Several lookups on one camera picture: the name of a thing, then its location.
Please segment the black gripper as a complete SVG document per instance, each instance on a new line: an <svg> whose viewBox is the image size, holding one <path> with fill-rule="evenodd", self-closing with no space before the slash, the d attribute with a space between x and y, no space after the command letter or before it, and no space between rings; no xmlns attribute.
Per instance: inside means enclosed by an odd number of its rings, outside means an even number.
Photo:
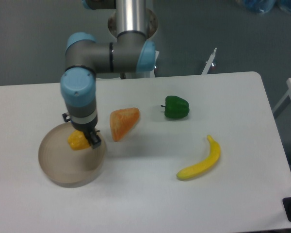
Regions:
<svg viewBox="0 0 291 233"><path fill-rule="evenodd" d="M69 112L62 114L64 122L72 122L73 127L87 134L87 140L91 145L92 149L96 149L101 146L101 139L95 131L97 125L97 115L89 115L86 117L76 117L71 115Z"/></svg>

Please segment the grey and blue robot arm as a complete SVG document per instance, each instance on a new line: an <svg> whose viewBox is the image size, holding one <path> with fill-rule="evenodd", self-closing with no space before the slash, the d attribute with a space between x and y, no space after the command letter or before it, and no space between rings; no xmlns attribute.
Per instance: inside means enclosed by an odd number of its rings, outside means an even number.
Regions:
<svg viewBox="0 0 291 233"><path fill-rule="evenodd" d="M115 9L116 42L97 43L94 36L72 34L65 50L60 89L67 113L65 122L83 132L89 145L101 145L97 125L96 75L138 73L155 67L155 44L147 39L144 0L84 0L86 9Z"/></svg>

